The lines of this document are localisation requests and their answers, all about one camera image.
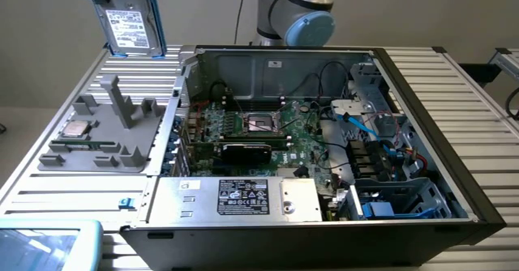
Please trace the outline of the green RAM stick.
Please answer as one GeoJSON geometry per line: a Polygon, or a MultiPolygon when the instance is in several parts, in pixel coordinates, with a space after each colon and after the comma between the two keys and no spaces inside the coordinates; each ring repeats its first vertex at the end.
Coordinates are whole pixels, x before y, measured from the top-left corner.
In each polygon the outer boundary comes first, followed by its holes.
{"type": "Polygon", "coordinates": [[[50,146],[67,146],[70,149],[100,151],[102,146],[114,146],[111,141],[91,141],[91,140],[52,140],[50,146]]]}

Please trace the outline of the metal disk bay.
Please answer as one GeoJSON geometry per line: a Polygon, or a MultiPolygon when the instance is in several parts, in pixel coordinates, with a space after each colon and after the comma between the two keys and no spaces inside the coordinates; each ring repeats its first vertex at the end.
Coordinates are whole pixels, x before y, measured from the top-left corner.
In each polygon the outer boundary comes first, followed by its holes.
{"type": "Polygon", "coordinates": [[[437,184],[421,177],[401,182],[358,179],[355,182],[361,206],[369,202],[390,202],[395,212],[393,219],[461,218],[453,212],[437,184]]]}

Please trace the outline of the blue disk carrier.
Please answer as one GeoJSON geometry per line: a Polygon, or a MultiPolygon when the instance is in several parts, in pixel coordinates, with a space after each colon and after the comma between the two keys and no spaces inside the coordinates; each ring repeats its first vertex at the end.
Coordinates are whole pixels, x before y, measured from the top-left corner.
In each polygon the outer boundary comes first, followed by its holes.
{"type": "Polygon", "coordinates": [[[390,202],[369,202],[362,205],[366,219],[393,219],[395,212],[390,202]]]}

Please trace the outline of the white plastic drive bracket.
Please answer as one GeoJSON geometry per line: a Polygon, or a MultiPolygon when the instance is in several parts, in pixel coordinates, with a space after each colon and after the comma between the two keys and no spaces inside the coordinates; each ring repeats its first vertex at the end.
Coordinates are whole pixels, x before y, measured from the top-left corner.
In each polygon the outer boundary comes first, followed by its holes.
{"type": "Polygon", "coordinates": [[[349,121],[350,116],[359,116],[375,112],[371,104],[365,104],[351,99],[333,100],[330,106],[337,120],[349,121]]]}

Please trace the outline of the installed RAM stick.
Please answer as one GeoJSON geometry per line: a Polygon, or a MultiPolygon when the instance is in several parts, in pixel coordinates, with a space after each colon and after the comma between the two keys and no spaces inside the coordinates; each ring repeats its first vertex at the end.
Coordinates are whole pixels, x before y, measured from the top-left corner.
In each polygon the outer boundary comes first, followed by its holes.
{"type": "Polygon", "coordinates": [[[274,140],[287,140],[286,134],[277,134],[275,132],[267,131],[254,131],[241,134],[225,134],[222,140],[242,140],[242,141],[274,141],[274,140]]]}

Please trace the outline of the hard disk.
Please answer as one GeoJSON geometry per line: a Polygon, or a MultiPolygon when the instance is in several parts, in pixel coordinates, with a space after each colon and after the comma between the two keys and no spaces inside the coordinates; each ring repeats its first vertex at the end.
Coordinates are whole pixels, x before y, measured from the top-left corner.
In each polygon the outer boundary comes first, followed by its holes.
{"type": "Polygon", "coordinates": [[[162,58],[167,43],[158,0],[91,0],[115,57],[162,58]]]}

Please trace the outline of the teal framed tablet screen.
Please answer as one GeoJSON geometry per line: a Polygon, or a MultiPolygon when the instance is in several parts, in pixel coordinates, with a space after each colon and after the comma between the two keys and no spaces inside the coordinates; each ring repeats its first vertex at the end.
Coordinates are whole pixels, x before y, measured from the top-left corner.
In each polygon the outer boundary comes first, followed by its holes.
{"type": "Polygon", "coordinates": [[[103,233],[91,219],[0,218],[0,271],[98,271],[103,233]]]}

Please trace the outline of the silver CPU chip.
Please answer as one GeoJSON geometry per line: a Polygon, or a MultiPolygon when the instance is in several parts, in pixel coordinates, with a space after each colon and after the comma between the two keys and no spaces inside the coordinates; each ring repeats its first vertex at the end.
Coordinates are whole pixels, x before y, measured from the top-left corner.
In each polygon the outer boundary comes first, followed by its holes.
{"type": "Polygon", "coordinates": [[[92,129],[92,122],[88,120],[70,121],[62,131],[62,137],[76,138],[90,133],[92,129]]]}

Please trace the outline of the black graphics card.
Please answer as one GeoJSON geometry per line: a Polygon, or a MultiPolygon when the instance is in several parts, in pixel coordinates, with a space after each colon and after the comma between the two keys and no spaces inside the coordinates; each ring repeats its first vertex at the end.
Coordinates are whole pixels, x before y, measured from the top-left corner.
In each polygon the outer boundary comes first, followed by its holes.
{"type": "Polygon", "coordinates": [[[230,143],[223,145],[221,157],[231,165],[263,165],[271,161],[273,147],[267,144],[230,143]]]}

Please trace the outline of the black open PC case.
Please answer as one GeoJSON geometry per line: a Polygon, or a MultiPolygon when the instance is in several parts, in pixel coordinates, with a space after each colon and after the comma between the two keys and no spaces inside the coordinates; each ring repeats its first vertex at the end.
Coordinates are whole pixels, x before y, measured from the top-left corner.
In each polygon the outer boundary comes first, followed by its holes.
{"type": "Polygon", "coordinates": [[[120,236],[154,271],[330,269],[421,266],[459,245],[481,243],[506,221],[414,93],[389,52],[374,47],[201,46],[182,61],[160,175],[147,217],[120,236]],[[318,193],[321,222],[151,223],[159,180],[191,176],[187,115],[202,101],[314,101],[325,113],[335,194],[318,193]],[[375,112],[337,120],[331,101],[371,104],[375,112]],[[363,217],[358,179],[437,184],[451,219],[363,217]]]}

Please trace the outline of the grey parts rack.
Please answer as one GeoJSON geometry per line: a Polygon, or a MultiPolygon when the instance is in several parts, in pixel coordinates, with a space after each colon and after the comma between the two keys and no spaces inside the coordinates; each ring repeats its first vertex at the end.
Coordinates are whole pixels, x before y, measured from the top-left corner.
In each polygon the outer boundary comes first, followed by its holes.
{"type": "Polygon", "coordinates": [[[111,141],[114,146],[102,146],[100,151],[70,149],[67,146],[50,146],[39,157],[40,171],[82,171],[139,173],[148,161],[152,142],[163,121],[166,107],[155,98],[144,98],[135,104],[119,88],[119,77],[106,75],[100,87],[111,99],[100,104],[94,95],[82,94],[72,102],[74,112],[52,140],[111,141]],[[92,122],[90,133],[76,138],[62,137],[66,124],[72,120],[92,122]]]}

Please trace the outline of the CPU socket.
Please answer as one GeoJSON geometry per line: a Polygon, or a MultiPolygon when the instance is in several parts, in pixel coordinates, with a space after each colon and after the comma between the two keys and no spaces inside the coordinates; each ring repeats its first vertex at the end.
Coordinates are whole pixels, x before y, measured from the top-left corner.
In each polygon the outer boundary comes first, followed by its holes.
{"type": "Polygon", "coordinates": [[[243,133],[281,133],[281,113],[274,112],[246,112],[242,114],[243,133]]]}

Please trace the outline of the neighbouring metal slat table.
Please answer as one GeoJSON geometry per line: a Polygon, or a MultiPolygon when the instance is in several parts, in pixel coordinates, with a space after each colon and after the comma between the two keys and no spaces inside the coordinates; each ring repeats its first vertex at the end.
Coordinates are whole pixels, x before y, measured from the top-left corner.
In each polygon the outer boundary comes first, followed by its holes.
{"type": "Polygon", "coordinates": [[[507,48],[497,48],[489,62],[459,63],[459,66],[481,87],[494,82],[502,72],[519,81],[519,60],[507,48]]]}

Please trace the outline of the silver power supply unit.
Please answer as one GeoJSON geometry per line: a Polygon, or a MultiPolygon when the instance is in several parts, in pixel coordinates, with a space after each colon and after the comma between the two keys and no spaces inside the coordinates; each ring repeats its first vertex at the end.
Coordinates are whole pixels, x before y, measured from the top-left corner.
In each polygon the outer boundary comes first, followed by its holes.
{"type": "Polygon", "coordinates": [[[314,179],[286,177],[162,178],[150,215],[186,225],[321,221],[314,179]]]}

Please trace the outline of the green motherboard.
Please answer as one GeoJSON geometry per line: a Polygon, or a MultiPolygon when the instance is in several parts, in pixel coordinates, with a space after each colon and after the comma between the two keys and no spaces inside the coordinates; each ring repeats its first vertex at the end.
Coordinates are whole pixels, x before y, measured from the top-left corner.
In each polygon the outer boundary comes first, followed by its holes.
{"type": "Polygon", "coordinates": [[[231,100],[198,102],[187,115],[187,162],[191,176],[201,177],[286,177],[314,179],[318,193],[331,197],[337,190],[329,146],[322,139],[321,118],[325,110],[314,101],[231,100]],[[281,113],[281,133],[287,140],[222,140],[225,134],[243,131],[246,112],[281,113]],[[231,165],[221,152],[230,143],[267,144],[271,161],[263,165],[231,165]]]}

